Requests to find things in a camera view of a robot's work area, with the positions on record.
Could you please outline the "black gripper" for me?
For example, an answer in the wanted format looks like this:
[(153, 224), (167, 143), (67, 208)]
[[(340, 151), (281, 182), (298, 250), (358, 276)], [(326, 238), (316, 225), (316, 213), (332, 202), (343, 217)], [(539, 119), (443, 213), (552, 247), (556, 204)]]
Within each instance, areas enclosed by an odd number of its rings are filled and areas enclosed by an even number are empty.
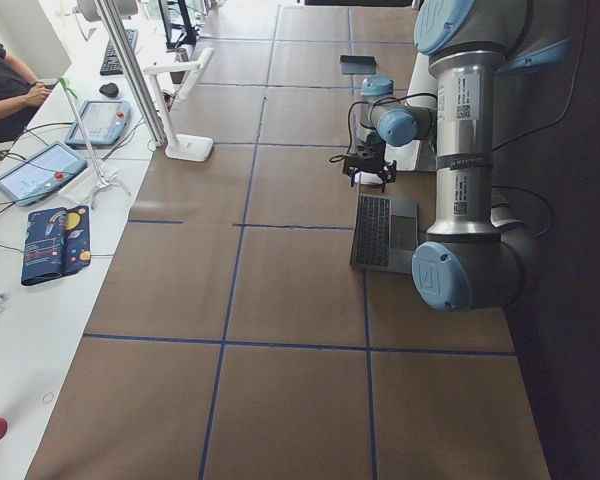
[(386, 143), (380, 141), (378, 143), (359, 145), (354, 153), (345, 155), (342, 173), (351, 176), (351, 187), (356, 185), (358, 173), (370, 173), (381, 179), (381, 191), (384, 192), (386, 190), (386, 185), (389, 183), (389, 176), (396, 175), (397, 162), (387, 163), (385, 161), (385, 150)]

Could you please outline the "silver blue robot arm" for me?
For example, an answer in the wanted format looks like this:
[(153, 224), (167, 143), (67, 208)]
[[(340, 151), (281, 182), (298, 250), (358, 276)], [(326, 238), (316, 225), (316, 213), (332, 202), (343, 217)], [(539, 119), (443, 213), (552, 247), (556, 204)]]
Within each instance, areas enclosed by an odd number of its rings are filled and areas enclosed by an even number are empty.
[(436, 216), (417, 232), (417, 206), (384, 194), (358, 198), (350, 262), (410, 273), (421, 298), (447, 312), (502, 307), (532, 285), (538, 252), (492, 185), (494, 82), (503, 71), (560, 61), (568, 45), (567, 1), (427, 1), (414, 44), (435, 80), (433, 106), (411, 106), (392, 80), (372, 75), (359, 106), (368, 136), (344, 156), (349, 177), (396, 178), (387, 147), (432, 145)]

